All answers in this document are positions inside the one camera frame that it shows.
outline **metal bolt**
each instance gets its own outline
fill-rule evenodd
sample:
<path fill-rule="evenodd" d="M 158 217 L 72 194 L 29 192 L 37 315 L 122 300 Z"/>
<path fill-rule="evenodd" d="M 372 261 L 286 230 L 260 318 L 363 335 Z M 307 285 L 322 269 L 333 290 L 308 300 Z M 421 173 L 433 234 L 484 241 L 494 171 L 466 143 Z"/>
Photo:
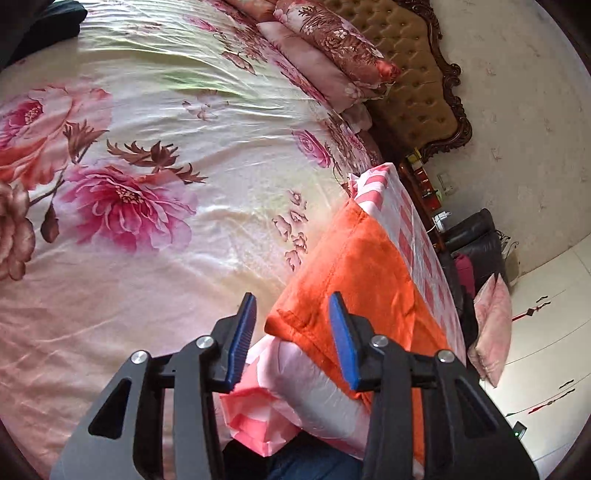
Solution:
<path fill-rule="evenodd" d="M 388 344 L 388 338 L 384 335 L 374 335 L 371 337 L 371 344 L 377 348 L 383 348 Z"/>
<path fill-rule="evenodd" d="M 131 355 L 131 361 L 136 365 L 143 364 L 148 359 L 148 352 L 144 352 L 143 350 L 138 350 L 133 355 Z"/>
<path fill-rule="evenodd" d="M 214 342 L 215 342 L 215 340 L 213 339 L 213 337 L 211 337 L 209 335 L 204 335 L 202 337 L 199 337 L 197 339 L 197 341 L 195 341 L 197 346 L 201 349 L 206 349 L 206 348 L 211 347 Z"/>
<path fill-rule="evenodd" d="M 437 354 L 437 358 L 440 362 L 443 362 L 444 364 L 451 364 L 456 359 L 456 356 L 453 354 L 451 350 L 441 350 Z"/>

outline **tile floor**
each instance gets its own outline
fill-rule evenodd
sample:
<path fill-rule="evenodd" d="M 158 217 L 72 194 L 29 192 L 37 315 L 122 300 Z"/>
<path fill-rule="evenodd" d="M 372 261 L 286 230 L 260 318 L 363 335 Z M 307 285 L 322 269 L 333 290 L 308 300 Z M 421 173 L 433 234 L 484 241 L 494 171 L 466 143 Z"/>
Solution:
<path fill-rule="evenodd" d="M 513 426 L 540 478 L 562 460 L 591 414 L 591 235 L 519 279 L 513 313 L 550 304 L 513 323 L 508 363 L 498 388 L 484 384 Z"/>

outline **pink checkered cover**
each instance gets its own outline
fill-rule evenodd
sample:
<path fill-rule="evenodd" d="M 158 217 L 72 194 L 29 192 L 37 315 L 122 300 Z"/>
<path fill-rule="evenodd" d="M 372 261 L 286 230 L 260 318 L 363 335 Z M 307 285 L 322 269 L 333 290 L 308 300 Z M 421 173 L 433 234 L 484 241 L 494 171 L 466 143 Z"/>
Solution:
<path fill-rule="evenodd" d="M 372 168 L 349 186 L 361 208 L 384 227 L 450 347 L 465 363 L 466 350 L 451 292 L 435 250 L 393 164 Z M 363 458 L 369 413 L 351 400 L 291 342 L 266 335 L 249 351 L 242 381 L 221 395 L 224 429 L 262 456 L 303 429 Z M 422 467 L 415 462 L 414 472 Z"/>

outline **headboard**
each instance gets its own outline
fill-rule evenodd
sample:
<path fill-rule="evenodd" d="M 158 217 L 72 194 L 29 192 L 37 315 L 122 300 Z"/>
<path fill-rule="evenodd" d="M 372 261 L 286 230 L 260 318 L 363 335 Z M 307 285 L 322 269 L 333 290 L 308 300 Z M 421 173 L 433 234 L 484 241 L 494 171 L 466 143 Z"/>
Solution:
<path fill-rule="evenodd" d="M 390 132 L 402 143 L 402 149 L 397 145 L 395 150 L 409 153 L 416 147 L 423 162 L 435 153 L 466 145 L 472 126 L 462 101 L 452 92 L 460 84 L 461 69 L 441 55 L 442 35 L 429 0 L 321 1 L 402 70 L 386 98 L 366 102 L 382 150 L 392 150 Z"/>

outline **orange towel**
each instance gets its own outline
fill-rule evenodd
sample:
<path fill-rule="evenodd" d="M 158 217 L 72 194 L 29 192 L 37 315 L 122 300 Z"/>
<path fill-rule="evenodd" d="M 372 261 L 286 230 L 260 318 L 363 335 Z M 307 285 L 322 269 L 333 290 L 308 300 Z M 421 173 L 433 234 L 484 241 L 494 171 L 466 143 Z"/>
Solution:
<path fill-rule="evenodd" d="M 448 348 L 400 253 L 373 217 L 354 200 L 337 213 L 307 262 L 267 317 L 265 331 L 296 343 L 351 398 L 371 395 L 344 381 L 329 320 L 329 296 L 341 292 L 347 309 L 369 319 L 376 333 L 404 349 L 433 355 Z M 424 464 L 423 412 L 413 391 L 414 454 Z"/>

